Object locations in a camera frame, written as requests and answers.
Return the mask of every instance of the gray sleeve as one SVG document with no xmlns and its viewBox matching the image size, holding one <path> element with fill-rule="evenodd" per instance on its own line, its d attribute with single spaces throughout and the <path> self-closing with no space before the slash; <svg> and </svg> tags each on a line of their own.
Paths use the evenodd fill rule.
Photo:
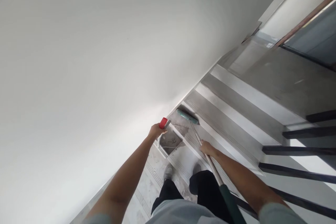
<svg viewBox="0 0 336 224">
<path fill-rule="evenodd" d="M 260 224 L 306 224 L 292 209 L 279 204 L 268 203 L 259 213 Z"/>
<path fill-rule="evenodd" d="M 111 224 L 111 219 L 106 214 L 95 214 L 89 218 L 85 218 L 82 224 Z"/>
</svg>

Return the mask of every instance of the green pole grip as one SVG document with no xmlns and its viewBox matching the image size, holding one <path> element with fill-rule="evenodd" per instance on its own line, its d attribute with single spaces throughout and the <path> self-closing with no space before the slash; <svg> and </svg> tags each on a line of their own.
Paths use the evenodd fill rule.
<svg viewBox="0 0 336 224">
<path fill-rule="evenodd" d="M 243 218 L 242 213 L 240 212 L 228 187 L 223 184 L 219 187 L 219 190 L 224 198 L 224 201 L 231 214 L 234 224 L 246 224 L 245 219 Z"/>
</svg>

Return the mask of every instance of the shoe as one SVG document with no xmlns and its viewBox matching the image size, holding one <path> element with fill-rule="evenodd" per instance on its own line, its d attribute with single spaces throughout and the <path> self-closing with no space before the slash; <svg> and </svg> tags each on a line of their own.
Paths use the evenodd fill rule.
<svg viewBox="0 0 336 224">
<path fill-rule="evenodd" d="M 165 182 L 167 179 L 171 180 L 173 176 L 173 166 L 171 164 L 167 165 L 164 175 L 163 175 L 163 182 Z"/>
<path fill-rule="evenodd" d="M 202 168 L 201 168 L 200 164 L 196 163 L 195 166 L 194 166 L 194 169 L 192 171 L 192 174 L 194 175 L 194 174 L 196 174 L 198 172 L 201 172 L 201 171 L 202 171 Z"/>
</svg>

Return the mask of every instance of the forearm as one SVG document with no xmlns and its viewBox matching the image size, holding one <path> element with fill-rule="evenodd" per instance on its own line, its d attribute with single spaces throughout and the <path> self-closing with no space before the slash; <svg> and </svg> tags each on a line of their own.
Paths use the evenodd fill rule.
<svg viewBox="0 0 336 224">
<path fill-rule="evenodd" d="M 139 183 L 154 140 L 151 136 L 145 138 L 114 175 L 102 197 L 119 203 L 129 203 Z"/>
<path fill-rule="evenodd" d="M 287 206 L 279 195 L 273 192 L 245 166 L 216 149 L 213 151 L 212 156 L 217 160 L 241 195 L 257 213 L 259 213 L 266 203 L 270 202 Z"/>
<path fill-rule="evenodd" d="M 86 218 L 101 213 L 109 215 L 112 223 L 122 223 L 154 140 L 154 136 L 145 138 L 114 175 L 112 181 Z"/>
</svg>

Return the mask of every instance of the leg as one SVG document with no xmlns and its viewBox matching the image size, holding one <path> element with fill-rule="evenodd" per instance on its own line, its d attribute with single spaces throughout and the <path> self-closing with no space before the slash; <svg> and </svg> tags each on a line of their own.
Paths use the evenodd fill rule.
<svg viewBox="0 0 336 224">
<path fill-rule="evenodd" d="M 194 174 L 189 181 L 189 190 L 198 195 L 197 203 L 208 208 L 215 216 L 233 224 L 233 220 L 212 172 L 205 170 Z"/>
<path fill-rule="evenodd" d="M 154 212 L 155 208 L 158 207 L 163 201 L 165 200 L 176 200 L 176 199 L 183 199 L 182 195 L 176 188 L 174 182 L 170 179 L 167 179 L 161 188 L 160 196 L 156 198 L 153 203 L 152 212 Z"/>
</svg>

